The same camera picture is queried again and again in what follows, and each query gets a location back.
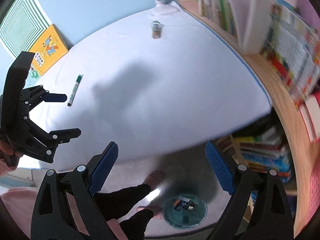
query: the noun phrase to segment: white lamp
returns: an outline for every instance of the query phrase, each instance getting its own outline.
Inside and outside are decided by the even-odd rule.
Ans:
[[[154,7],[152,10],[153,15],[165,15],[169,13],[175,13],[178,12],[179,9],[169,5],[169,4],[164,4],[162,0],[156,0],[156,7]]]

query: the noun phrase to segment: green marker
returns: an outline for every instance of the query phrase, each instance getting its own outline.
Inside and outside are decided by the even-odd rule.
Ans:
[[[82,77],[83,77],[83,75],[78,75],[78,77],[77,77],[76,84],[73,87],[71,96],[70,96],[69,101],[68,101],[68,106],[72,106],[73,99],[75,98],[75,95],[76,95],[76,92],[78,90],[78,87],[79,87],[79,84],[81,82]]]

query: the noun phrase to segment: green and white striped pattern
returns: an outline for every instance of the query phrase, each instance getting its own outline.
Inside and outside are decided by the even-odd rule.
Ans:
[[[37,0],[15,0],[0,25],[0,40],[16,58],[28,51],[51,24]]]

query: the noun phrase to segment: small bottle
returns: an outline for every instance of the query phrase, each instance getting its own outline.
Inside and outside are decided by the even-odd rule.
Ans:
[[[152,22],[152,37],[154,39],[159,39],[161,37],[162,24],[159,21]]]

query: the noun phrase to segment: person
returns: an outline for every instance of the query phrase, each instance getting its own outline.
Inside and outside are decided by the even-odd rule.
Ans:
[[[17,167],[8,167],[4,159],[1,157],[3,153],[9,155],[16,154],[18,157],[22,155],[15,153],[9,144],[0,141],[0,175],[4,176],[9,171],[14,171]],[[156,189],[164,180],[164,174],[160,171],[151,173],[144,182],[135,187],[128,187],[112,193],[96,193],[93,198],[99,208],[103,218],[119,240],[143,240],[144,233],[148,222],[152,219],[162,219],[161,208],[138,207],[137,213],[131,218],[120,223],[117,219],[126,215],[135,204],[147,196],[151,191]],[[36,201],[37,188],[11,188],[8,192],[0,196],[0,234],[1,220],[5,220],[9,226],[18,226],[21,231],[30,238],[31,218],[33,207]],[[79,232],[88,235],[88,232],[81,219],[77,209],[76,202],[72,195],[67,194],[69,206],[75,220]],[[17,233],[16,230],[8,230],[9,234]]]

